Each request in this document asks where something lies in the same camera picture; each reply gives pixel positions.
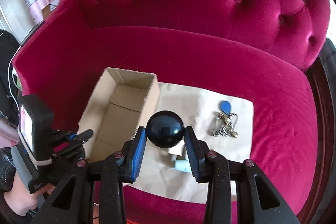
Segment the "person's left hand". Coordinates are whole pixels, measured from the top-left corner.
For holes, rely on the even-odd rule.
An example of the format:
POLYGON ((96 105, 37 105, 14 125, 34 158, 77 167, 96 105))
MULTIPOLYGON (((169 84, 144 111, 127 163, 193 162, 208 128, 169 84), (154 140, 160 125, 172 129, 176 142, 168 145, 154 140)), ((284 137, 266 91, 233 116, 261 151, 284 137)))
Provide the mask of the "person's left hand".
POLYGON ((9 208, 17 215, 25 216, 29 210, 33 210, 38 205, 38 198, 45 193, 51 194, 55 187, 47 184, 37 192, 31 194, 21 182, 19 177, 14 178, 13 187, 9 192, 4 193, 5 202, 9 208))

